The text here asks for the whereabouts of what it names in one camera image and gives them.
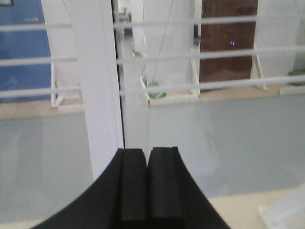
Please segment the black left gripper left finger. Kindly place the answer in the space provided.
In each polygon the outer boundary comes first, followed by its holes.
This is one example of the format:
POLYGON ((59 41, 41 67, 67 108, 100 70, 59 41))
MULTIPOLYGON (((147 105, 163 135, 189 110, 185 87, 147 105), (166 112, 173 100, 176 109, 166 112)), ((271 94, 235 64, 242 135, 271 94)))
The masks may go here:
POLYGON ((141 149, 121 149, 78 198, 37 229, 146 229, 147 170, 141 149))

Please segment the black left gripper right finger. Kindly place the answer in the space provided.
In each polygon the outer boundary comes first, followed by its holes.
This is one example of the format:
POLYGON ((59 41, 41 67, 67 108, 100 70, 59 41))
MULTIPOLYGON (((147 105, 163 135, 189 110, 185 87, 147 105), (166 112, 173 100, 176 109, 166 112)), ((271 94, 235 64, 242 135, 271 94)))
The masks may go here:
POLYGON ((229 228, 196 184, 177 147, 153 148, 148 174, 150 228, 229 228))

